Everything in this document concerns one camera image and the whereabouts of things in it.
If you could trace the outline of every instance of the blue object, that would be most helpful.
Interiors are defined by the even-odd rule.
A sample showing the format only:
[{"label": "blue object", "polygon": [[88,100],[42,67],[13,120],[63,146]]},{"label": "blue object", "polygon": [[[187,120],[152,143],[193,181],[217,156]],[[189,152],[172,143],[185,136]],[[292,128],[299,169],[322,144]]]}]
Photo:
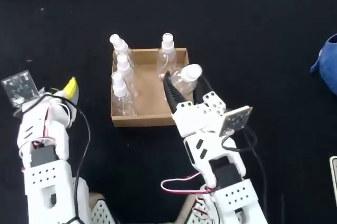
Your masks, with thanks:
[{"label": "blue object", "polygon": [[310,73],[318,68],[325,83],[337,95],[337,34],[326,40]]}]

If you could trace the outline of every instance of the plastic bottle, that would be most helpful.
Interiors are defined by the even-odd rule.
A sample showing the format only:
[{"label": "plastic bottle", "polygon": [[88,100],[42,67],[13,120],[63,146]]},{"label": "plastic bottle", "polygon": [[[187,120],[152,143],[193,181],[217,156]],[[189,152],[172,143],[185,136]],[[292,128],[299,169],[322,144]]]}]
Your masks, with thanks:
[{"label": "plastic bottle", "polygon": [[112,78],[112,109],[117,116],[135,116],[137,115],[133,103],[133,97],[125,84],[121,73],[116,72],[111,75]]},{"label": "plastic bottle", "polygon": [[116,58],[119,54],[126,54],[130,65],[133,67],[132,50],[129,48],[127,43],[117,34],[113,34],[110,37],[110,43],[114,46],[113,58]]},{"label": "plastic bottle", "polygon": [[201,73],[202,68],[200,65],[187,65],[171,75],[171,82],[173,86],[187,98],[187,96],[195,89]]},{"label": "plastic bottle", "polygon": [[135,87],[135,72],[128,62],[126,54],[117,55],[117,71],[121,73],[126,80],[126,84],[134,97],[138,96],[137,89]]},{"label": "plastic bottle", "polygon": [[163,35],[162,48],[159,50],[157,59],[157,72],[162,80],[167,71],[172,74],[176,69],[177,56],[174,48],[173,35],[165,33]]}]

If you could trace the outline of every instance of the black table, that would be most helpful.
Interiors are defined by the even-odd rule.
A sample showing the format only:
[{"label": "black table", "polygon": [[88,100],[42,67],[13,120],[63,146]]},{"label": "black table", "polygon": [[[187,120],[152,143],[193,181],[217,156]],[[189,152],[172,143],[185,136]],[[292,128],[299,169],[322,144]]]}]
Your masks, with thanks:
[{"label": "black table", "polygon": [[[110,119],[109,36],[133,48],[160,46],[164,32],[187,47],[213,88],[236,108],[254,107],[249,124],[269,179],[270,223],[318,223],[337,217],[329,157],[337,154],[337,99],[309,75],[324,41],[337,30],[337,0],[0,0],[0,78],[28,69],[37,86],[80,85],[92,126],[81,173],[123,223],[174,221],[184,196],[160,189],[165,178],[195,172],[175,127],[116,129]],[[0,91],[0,194],[3,223],[27,223],[19,121]],[[76,170],[87,131],[70,130]],[[244,154],[261,196],[261,172]],[[197,187],[197,180],[185,185]]]}]

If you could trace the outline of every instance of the open box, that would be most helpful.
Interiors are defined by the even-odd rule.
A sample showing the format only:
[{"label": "open box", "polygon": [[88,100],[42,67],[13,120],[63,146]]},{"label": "open box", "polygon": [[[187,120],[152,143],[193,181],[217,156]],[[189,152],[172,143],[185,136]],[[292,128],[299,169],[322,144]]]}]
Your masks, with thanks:
[{"label": "open box", "polygon": [[[111,103],[111,118],[115,127],[151,127],[174,125],[171,110],[165,99],[163,82],[157,74],[159,49],[133,49],[132,60],[136,74],[135,98],[137,116],[115,116]],[[176,49],[177,68],[189,64],[186,48]],[[113,63],[112,72],[117,70]]]}]

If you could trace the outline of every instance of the white wire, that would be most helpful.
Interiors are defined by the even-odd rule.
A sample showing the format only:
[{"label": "white wire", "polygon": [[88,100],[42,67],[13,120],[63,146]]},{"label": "white wire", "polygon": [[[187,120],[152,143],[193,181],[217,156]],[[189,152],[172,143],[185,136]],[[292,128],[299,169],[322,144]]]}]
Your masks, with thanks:
[{"label": "white wire", "polygon": [[70,118],[70,109],[68,108],[68,106],[66,104],[63,103],[56,103],[53,105],[60,105],[61,107],[64,107],[67,110],[67,114],[68,114],[68,124],[67,124],[67,128],[70,126],[71,123],[71,118]]},{"label": "white wire", "polygon": [[208,194],[208,193],[211,193],[212,192],[212,189],[211,190],[172,190],[172,189],[168,189],[166,187],[164,187],[164,184],[167,183],[167,182],[173,182],[173,181],[188,181],[188,180],[191,180],[193,178],[195,178],[196,176],[200,175],[201,173],[198,172],[192,176],[189,176],[187,178],[173,178],[173,179],[165,179],[163,180],[161,183],[160,183],[160,186],[161,188],[164,190],[164,191],[168,191],[168,192],[171,192],[173,194]]},{"label": "white wire", "polygon": [[46,140],[52,141],[53,143],[56,142],[55,139],[50,138],[50,137],[31,138],[31,139],[27,140],[26,142],[24,142],[24,143],[19,147],[19,156],[21,157],[21,159],[22,159],[22,157],[23,157],[23,154],[22,154],[21,150],[22,150],[22,148],[23,148],[26,144],[28,144],[29,142],[34,142],[34,141],[38,141],[38,142],[40,142],[40,143],[44,143]]}]

